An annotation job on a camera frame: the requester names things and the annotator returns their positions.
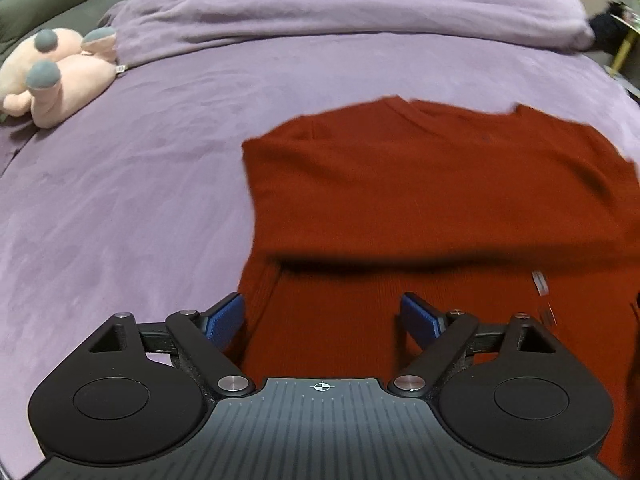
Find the yellow chair leg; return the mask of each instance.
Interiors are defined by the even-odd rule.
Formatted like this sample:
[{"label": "yellow chair leg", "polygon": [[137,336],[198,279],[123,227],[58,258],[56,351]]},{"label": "yellow chair leg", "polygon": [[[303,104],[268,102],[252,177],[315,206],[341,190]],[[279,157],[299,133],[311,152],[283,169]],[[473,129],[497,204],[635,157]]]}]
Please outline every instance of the yellow chair leg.
[{"label": "yellow chair leg", "polygon": [[624,65],[627,56],[631,52],[631,49],[633,48],[633,46],[636,44],[637,40],[638,40],[638,33],[634,30],[630,30],[629,33],[626,35],[625,41],[622,42],[622,45],[620,46],[620,49],[618,50],[618,53],[616,54],[615,59],[613,60],[613,63],[611,65],[612,72],[614,73],[620,72],[620,69]]}]

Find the wrinkled fabric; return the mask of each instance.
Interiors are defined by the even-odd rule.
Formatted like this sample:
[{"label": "wrinkled fabric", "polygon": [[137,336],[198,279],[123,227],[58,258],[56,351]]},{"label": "wrinkled fabric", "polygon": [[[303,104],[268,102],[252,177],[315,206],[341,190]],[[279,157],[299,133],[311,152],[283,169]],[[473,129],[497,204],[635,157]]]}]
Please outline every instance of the wrinkled fabric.
[{"label": "wrinkled fabric", "polygon": [[38,131],[31,117],[6,117],[0,122],[0,176],[31,137]]},{"label": "wrinkled fabric", "polygon": [[120,63],[138,66],[274,36],[430,33],[538,48],[593,43],[580,0],[128,0],[102,20]]},{"label": "wrinkled fabric", "polygon": [[[636,320],[640,322],[640,304],[636,301],[632,305],[635,310]],[[627,395],[630,413],[629,424],[625,442],[626,455],[630,458],[630,480],[640,480],[640,331],[636,336],[636,355],[633,360],[627,381]]]},{"label": "wrinkled fabric", "polygon": [[[629,304],[640,283],[640,186],[633,164],[595,129],[522,105],[479,114],[388,97],[295,118],[242,148],[255,237],[238,286],[246,327],[228,355],[256,384],[387,384],[420,353],[398,336],[408,290],[484,322],[517,311],[540,318],[550,301],[553,330],[615,406],[599,458],[625,470],[633,405],[621,386],[638,329]],[[603,304],[607,351],[593,339]]]},{"label": "wrinkled fabric", "polygon": [[[236,290],[254,226],[241,143],[390,94],[486,112],[523,103],[588,123],[640,161],[638,106],[584,56],[357,34],[251,41],[124,73],[0,178],[0,460],[16,478],[42,458],[32,391],[112,313],[161,321]],[[615,325],[605,316],[595,344]]]}]

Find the metal screw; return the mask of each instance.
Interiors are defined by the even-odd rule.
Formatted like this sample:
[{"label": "metal screw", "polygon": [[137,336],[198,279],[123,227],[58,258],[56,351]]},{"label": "metal screw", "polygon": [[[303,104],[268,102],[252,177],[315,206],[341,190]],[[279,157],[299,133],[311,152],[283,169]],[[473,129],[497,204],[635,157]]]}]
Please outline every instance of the metal screw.
[{"label": "metal screw", "polygon": [[249,386],[249,380],[240,375],[228,375],[218,381],[218,387],[226,392],[239,392]]},{"label": "metal screw", "polygon": [[423,389],[425,385],[424,379],[417,375],[401,375],[396,377],[394,381],[394,386],[404,392],[417,392]]}]

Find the sweater tag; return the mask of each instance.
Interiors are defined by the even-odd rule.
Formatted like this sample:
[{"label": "sweater tag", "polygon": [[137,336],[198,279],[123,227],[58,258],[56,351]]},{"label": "sweater tag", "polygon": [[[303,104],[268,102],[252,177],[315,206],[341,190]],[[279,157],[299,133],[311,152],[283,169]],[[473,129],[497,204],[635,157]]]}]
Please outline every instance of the sweater tag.
[{"label": "sweater tag", "polygon": [[533,283],[536,284],[536,289],[538,290],[538,294],[540,296],[548,296],[549,295],[549,286],[546,283],[545,275],[542,274],[539,270],[532,272]]}]

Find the red sweater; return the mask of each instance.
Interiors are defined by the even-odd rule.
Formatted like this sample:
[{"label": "red sweater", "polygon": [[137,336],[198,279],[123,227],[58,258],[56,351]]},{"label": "red sweater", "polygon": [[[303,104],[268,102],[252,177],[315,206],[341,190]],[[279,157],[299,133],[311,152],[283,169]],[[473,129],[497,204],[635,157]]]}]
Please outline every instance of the red sweater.
[{"label": "red sweater", "polygon": [[558,337],[614,399],[601,459],[631,475],[640,187],[596,130],[524,106],[385,98],[243,148],[256,220],[236,360],[254,380],[387,381],[418,352],[396,328],[403,292],[507,322],[546,306],[531,277],[541,270]]}]

